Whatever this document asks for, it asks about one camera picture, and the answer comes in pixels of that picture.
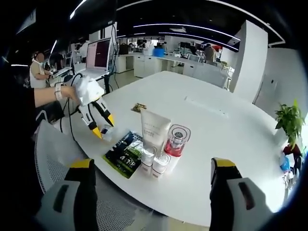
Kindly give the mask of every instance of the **hand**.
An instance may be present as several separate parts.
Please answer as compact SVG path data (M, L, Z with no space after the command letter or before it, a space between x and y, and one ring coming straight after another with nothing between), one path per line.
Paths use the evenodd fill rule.
M61 94L63 95L63 97L69 97L72 100L74 100L76 103L80 104L79 99L77 98L76 93L75 93L75 87L62 86Z

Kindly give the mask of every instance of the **tube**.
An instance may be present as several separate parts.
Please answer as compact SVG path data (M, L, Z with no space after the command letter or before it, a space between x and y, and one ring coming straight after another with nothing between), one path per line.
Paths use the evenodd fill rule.
M154 154L160 154L171 120L141 109L141 123L144 148L154 148Z

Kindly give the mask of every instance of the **red liquid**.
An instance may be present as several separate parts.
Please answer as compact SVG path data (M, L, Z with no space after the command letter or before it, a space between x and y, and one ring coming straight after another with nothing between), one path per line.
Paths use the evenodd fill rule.
M174 148L172 147L170 140L167 140L164 151L171 156L180 157L184 146L185 145L183 144L180 148Z

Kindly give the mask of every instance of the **black ceiling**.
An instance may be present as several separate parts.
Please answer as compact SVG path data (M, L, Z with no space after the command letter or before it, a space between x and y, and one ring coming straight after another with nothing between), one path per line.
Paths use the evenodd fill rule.
M81 0L41 0L36 5L37 22L10 41L12 62L25 62L25 58L37 50L50 50L54 41L59 42L56 49L62 49L69 41L76 41L80 37L104 28L114 18L116 1L87 0L69 20L69 15ZM117 7L138 2L136 0L118 0ZM225 2L242 8L269 23L285 40L283 47L293 47L288 31L277 14L277 7L260 1L226 0ZM235 35L245 20L255 23L269 34L269 43L281 39L258 20L232 7L213 2L211 0L189 0L180 3L178 0L149 0L141 1L116 12L118 22L118 36L134 36L134 33L146 33L146 36L158 36L159 32L173 32L170 26L147 26L134 28L133 26L153 23L176 23L208 27L230 35ZM229 36L217 32L187 27L187 34L213 39L228 43Z

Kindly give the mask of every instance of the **green leaves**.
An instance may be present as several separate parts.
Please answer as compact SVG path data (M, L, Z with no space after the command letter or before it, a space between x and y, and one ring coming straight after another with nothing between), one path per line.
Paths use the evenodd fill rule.
M294 100L294 105L288 107L286 104L280 104L280 110L275 111L277 116L277 125L275 129L282 128L285 134L289 137L289 144L292 149L295 147L295 142L302 132L302 126L305 123L300 109L298 108L297 101Z

